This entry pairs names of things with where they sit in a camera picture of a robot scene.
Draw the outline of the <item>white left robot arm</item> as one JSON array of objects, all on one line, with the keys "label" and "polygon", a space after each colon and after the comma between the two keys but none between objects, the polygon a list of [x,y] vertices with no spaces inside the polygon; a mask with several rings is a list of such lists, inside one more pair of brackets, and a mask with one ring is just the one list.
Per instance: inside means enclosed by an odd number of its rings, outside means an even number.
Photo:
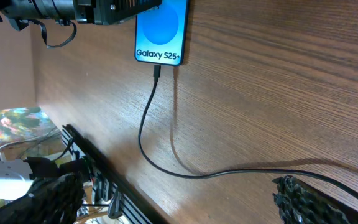
[{"label": "white left robot arm", "polygon": [[64,26],[70,20],[108,26],[161,4],[161,0],[0,0],[0,22],[6,16],[18,31],[27,21],[39,19],[52,19]]}]

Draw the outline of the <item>blue Galaxy smartphone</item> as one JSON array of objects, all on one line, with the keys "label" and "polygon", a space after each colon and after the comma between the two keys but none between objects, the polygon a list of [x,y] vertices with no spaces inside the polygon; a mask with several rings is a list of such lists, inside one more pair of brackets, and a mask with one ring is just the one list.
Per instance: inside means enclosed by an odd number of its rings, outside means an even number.
[{"label": "blue Galaxy smartphone", "polygon": [[162,0],[136,18],[134,57],[138,62],[179,66],[184,61],[189,0]]}]

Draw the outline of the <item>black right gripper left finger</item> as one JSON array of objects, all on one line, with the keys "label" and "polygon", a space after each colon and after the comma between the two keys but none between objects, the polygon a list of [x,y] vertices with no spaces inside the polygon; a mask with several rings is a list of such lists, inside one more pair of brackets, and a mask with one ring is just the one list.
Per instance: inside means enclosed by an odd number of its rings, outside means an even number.
[{"label": "black right gripper left finger", "polygon": [[65,174],[1,207],[0,224],[72,224],[84,195],[82,176]]}]

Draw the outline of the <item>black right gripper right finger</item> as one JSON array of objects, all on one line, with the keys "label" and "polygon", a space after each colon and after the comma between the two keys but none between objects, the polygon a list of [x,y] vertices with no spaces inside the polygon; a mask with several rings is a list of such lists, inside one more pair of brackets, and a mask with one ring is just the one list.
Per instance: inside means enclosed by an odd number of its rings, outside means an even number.
[{"label": "black right gripper right finger", "polygon": [[284,224],[358,224],[358,211],[287,175],[273,179],[273,194]]}]

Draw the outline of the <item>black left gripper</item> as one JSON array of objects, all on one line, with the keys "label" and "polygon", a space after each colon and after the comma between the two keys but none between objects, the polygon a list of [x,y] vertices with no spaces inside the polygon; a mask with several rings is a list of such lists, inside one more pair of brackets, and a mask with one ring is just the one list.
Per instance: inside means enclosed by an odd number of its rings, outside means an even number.
[{"label": "black left gripper", "polygon": [[74,0],[73,3],[78,23],[111,25],[159,7],[162,0]]}]

